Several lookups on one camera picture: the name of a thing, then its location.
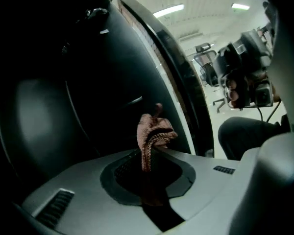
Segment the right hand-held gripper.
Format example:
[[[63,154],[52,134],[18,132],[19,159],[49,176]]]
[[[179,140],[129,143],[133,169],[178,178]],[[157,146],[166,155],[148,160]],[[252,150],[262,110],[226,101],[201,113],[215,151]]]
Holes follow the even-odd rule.
[[[213,68],[224,88],[229,106],[232,107],[227,94],[226,78],[231,72],[240,71],[247,83],[245,107],[257,107],[254,102],[256,85],[271,82],[264,71],[246,73],[240,67],[243,65],[245,68],[267,68],[271,64],[272,54],[255,30],[243,32],[237,44],[237,49],[233,43],[221,48],[213,61]]]

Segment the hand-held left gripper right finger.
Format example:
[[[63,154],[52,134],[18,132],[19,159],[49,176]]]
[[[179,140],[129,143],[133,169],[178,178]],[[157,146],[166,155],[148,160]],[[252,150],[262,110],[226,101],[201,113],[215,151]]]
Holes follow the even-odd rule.
[[[185,220],[190,219],[207,206],[232,177],[214,168],[220,165],[236,169],[239,164],[238,161],[233,160],[196,156],[165,148],[160,150],[190,164],[196,172],[196,179],[191,188],[183,196],[170,199],[171,207]]]

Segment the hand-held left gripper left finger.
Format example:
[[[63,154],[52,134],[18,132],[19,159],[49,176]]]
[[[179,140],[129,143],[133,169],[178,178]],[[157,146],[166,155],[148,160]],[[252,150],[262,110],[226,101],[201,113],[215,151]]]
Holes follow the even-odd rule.
[[[127,150],[75,164],[37,188],[22,203],[36,216],[59,189],[74,196],[55,229],[66,235],[158,235],[161,231],[139,206],[126,206],[102,188],[100,174],[110,163],[130,154]]]

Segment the black refrigerator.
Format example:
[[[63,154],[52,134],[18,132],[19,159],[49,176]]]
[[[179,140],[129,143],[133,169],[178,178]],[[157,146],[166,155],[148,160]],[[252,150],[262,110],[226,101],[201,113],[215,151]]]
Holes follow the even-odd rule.
[[[33,187],[137,147],[163,106],[170,148],[204,156],[213,133],[199,77],[136,0],[0,0],[0,179]]]

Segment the person's right hand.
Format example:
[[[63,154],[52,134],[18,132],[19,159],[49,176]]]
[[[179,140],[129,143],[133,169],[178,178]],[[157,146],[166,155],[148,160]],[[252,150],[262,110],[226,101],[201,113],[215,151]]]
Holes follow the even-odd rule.
[[[245,76],[240,71],[235,70],[227,76],[225,84],[232,107],[237,109],[244,108],[246,105],[245,93],[247,91]]]

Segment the small ceiling light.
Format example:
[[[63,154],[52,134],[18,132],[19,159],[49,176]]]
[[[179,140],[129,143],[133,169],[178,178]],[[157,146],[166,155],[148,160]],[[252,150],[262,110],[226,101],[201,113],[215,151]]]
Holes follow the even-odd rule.
[[[247,10],[250,9],[250,6],[244,5],[244,4],[239,4],[239,3],[233,3],[231,5],[231,8],[232,9],[235,9],[235,10],[244,10],[244,11],[247,11]]]

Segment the ceiling air vent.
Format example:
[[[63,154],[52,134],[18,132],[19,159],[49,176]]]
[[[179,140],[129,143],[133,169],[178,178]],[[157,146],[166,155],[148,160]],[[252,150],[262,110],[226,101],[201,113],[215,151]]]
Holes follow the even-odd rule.
[[[190,39],[202,36],[202,35],[203,35],[203,32],[201,32],[200,30],[194,30],[194,31],[190,31],[190,32],[181,34],[178,37],[178,39],[179,39],[179,41],[183,42],[183,41],[187,41],[187,40],[190,40]]]

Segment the person's black clothing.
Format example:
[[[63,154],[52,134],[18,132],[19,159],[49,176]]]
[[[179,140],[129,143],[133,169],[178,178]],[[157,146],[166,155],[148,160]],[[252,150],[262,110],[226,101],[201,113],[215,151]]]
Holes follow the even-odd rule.
[[[290,132],[287,115],[283,115],[281,122],[275,124],[245,118],[231,117],[218,130],[219,143],[229,160],[241,160],[243,154],[280,134]]]

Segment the long ceiling light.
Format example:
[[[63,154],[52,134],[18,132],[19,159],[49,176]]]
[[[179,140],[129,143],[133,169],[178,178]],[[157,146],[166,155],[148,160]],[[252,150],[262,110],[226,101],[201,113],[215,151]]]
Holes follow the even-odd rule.
[[[178,5],[174,5],[174,6],[162,9],[160,11],[157,11],[157,12],[153,13],[153,15],[156,18],[159,18],[159,17],[165,16],[165,15],[177,12],[177,11],[181,11],[183,9],[184,9],[184,4],[178,4]]]

